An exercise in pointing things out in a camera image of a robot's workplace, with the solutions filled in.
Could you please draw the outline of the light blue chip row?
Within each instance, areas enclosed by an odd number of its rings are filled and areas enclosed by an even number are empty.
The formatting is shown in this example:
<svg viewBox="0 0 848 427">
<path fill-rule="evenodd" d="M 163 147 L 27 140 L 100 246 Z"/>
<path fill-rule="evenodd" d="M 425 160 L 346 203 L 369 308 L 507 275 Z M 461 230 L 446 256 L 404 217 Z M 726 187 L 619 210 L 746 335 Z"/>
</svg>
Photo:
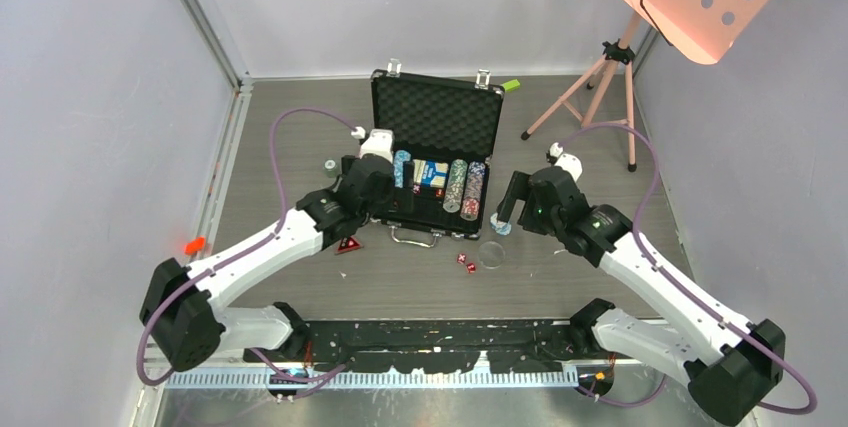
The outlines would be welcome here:
<svg viewBox="0 0 848 427">
<path fill-rule="evenodd" d="M 412 161 L 411 154 L 406 150 L 397 150 L 394 153 L 393 157 L 393 169 L 394 169 L 394 185 L 396 188 L 404 188 L 405 181 L 405 168 L 408 162 Z"/>
</svg>

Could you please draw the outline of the light blue chip stack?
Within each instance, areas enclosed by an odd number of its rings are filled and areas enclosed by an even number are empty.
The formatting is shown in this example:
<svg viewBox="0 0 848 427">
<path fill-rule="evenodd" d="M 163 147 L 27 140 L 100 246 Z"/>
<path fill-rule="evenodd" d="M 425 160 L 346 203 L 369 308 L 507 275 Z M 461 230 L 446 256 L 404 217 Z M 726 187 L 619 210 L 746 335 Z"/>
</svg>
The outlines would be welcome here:
<svg viewBox="0 0 848 427">
<path fill-rule="evenodd" d="M 512 224 L 508 221 L 501 221 L 497 213 L 493 213 L 489 219 L 490 227 L 500 236 L 508 236 L 512 231 Z"/>
</svg>

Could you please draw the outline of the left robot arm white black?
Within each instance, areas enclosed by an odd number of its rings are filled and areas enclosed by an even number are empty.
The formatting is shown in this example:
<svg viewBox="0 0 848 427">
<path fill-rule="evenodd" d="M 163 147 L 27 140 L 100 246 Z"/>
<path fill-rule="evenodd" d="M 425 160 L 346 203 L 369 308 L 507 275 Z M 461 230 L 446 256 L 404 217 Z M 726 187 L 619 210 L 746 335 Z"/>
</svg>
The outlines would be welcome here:
<svg viewBox="0 0 848 427">
<path fill-rule="evenodd" d="M 353 236 L 394 200 L 391 161 L 365 154 L 333 189 L 313 191 L 284 218 L 228 250 L 188 265 L 169 258 L 152 273 L 139 314 L 144 326 L 137 365 L 155 342 L 173 372 L 194 369 L 218 352 L 259 348 L 284 361 L 307 345 L 292 308 L 235 308 L 243 293 L 282 268 Z"/>
</svg>

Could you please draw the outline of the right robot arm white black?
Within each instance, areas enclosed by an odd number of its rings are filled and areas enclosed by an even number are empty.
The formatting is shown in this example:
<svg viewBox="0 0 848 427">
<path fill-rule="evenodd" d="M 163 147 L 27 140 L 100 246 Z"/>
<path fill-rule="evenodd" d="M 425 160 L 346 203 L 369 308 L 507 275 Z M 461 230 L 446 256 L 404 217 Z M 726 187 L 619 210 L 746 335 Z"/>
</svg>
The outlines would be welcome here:
<svg viewBox="0 0 848 427">
<path fill-rule="evenodd" d="M 616 208 L 590 205 L 576 184 L 580 173 L 558 165 L 514 172 L 498 220 L 508 220 L 522 201 L 524 230 L 556 238 L 629 287 L 668 325 L 594 299 L 570 319 L 572 347 L 589 358 L 604 350 L 636 359 L 684 385 L 713 420 L 737 425 L 781 381 L 782 368 L 763 351 L 783 356 L 784 332 L 770 320 L 752 323 L 693 283 Z"/>
</svg>

